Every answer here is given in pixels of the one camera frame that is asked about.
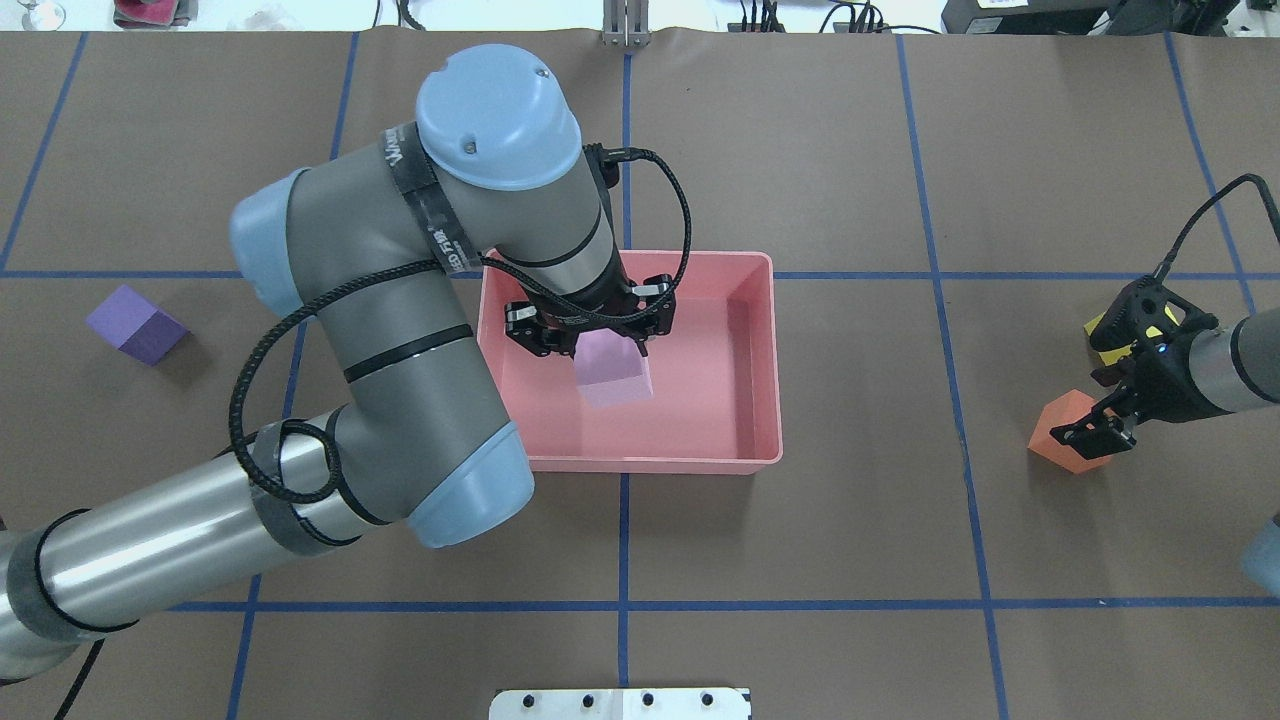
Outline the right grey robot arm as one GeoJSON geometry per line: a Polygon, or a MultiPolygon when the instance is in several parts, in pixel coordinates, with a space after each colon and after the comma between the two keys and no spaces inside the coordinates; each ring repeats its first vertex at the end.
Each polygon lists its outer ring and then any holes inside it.
{"type": "Polygon", "coordinates": [[[1137,447],[1146,423],[1187,424],[1277,406],[1277,310],[1220,327],[1187,313],[1169,331],[1139,331],[1128,355],[1096,372],[1108,393],[1071,391],[1044,406],[1036,433],[1062,468],[1084,470],[1137,447]]]}

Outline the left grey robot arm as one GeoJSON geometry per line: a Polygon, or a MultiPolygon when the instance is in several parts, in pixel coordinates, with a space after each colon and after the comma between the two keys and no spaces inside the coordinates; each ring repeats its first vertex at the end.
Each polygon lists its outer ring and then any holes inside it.
{"type": "Polygon", "coordinates": [[[3,684],[150,614],[403,521],[430,548],[532,497],[518,429],[451,277],[486,266],[526,300],[506,331],[570,356],[608,329],[668,334],[692,218],[648,149],[585,143],[553,70],[484,44],[420,86],[411,122],[242,200],[241,274],[279,322],[230,389],[228,450],[97,509],[3,534],[3,684]],[[625,270],[609,190],[649,161],[684,215],[681,265],[625,270]]]}

